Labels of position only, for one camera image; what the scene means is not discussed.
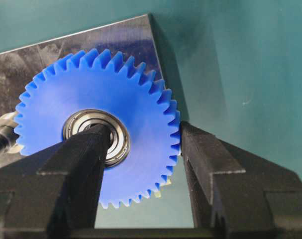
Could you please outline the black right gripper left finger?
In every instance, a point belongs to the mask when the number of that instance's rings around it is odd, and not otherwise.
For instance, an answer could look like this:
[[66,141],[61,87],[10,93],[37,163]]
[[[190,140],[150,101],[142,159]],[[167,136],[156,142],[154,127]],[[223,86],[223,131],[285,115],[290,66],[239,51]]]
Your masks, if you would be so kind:
[[98,124],[0,168],[0,239],[56,239],[93,228],[108,128]]

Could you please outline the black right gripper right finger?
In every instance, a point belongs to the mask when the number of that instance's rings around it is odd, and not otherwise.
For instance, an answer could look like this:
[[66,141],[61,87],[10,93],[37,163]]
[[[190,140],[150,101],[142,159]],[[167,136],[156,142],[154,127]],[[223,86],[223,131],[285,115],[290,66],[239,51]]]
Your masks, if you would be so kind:
[[302,239],[294,172],[184,121],[181,151],[194,226],[226,239]]

